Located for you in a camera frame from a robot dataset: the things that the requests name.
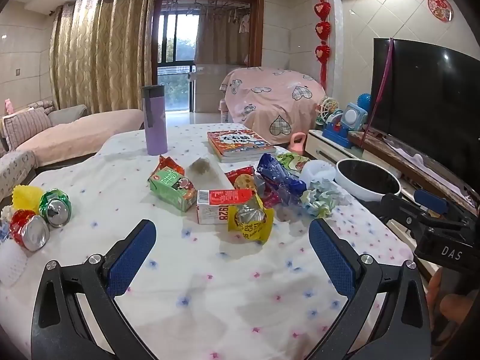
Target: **metal screw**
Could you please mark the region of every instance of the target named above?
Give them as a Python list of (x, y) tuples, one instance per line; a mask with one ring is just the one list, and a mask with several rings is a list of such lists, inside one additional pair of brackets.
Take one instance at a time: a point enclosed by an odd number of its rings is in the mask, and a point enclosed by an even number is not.
[(364, 264), (367, 264), (367, 265), (370, 265), (374, 261), (374, 258), (369, 254), (364, 254), (363, 256), (360, 257), (360, 259)]
[(408, 260), (405, 262), (405, 265), (407, 266), (407, 268), (410, 268), (410, 269), (415, 269), (415, 268), (417, 268), (417, 264), (416, 264), (414, 261), (411, 261), (411, 259), (408, 259)]
[(56, 261), (49, 261), (47, 264), (46, 264), (46, 270), (47, 271), (51, 271), (53, 268), (55, 268), (57, 266), (57, 262)]
[(88, 262), (90, 264), (97, 264), (100, 262), (101, 259), (102, 259), (102, 256), (100, 256), (99, 254), (94, 254), (93, 256), (90, 256), (90, 258), (88, 259)]

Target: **barcode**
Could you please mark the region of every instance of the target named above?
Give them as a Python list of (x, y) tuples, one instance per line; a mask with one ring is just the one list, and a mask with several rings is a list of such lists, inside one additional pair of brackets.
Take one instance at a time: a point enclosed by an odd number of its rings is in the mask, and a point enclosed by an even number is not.
[(210, 204), (209, 191), (198, 191), (197, 203)]

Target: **tv screen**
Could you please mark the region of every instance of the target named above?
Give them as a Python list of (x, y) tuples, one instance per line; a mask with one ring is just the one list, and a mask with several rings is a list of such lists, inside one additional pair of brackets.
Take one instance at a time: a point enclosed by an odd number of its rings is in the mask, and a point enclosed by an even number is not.
[[(380, 88), (389, 43), (374, 39), (372, 100)], [(433, 44), (395, 39), (392, 66), (371, 125), (438, 161), (480, 191), (477, 59)]]

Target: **brown curtain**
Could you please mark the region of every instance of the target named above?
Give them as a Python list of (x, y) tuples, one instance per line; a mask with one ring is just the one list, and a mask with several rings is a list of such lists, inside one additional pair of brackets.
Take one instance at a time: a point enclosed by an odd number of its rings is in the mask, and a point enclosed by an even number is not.
[(250, 34), (239, 33), (246, 9), (202, 7), (198, 22), (195, 63), (245, 65)]
[(58, 109), (141, 109), (152, 84), (153, 0), (77, 0), (57, 8), (50, 82)]

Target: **chinese character decoration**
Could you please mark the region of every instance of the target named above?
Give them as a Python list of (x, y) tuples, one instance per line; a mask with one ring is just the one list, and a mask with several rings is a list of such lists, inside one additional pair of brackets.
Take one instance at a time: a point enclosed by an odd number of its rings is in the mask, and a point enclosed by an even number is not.
[(438, 20), (444, 23), (453, 19), (453, 8), (447, 0), (428, 0), (428, 8)]
[(315, 4), (313, 7), (316, 15), (320, 18), (320, 22), (315, 26), (315, 32), (320, 38), (321, 45), (315, 49), (315, 56), (321, 64), (320, 67), (320, 85), (326, 90), (327, 85), (327, 62), (330, 57), (330, 47), (327, 45), (328, 37), (332, 31), (332, 26), (327, 21), (330, 9), (332, 8), (330, 3), (326, 0), (320, 0), (321, 2)]

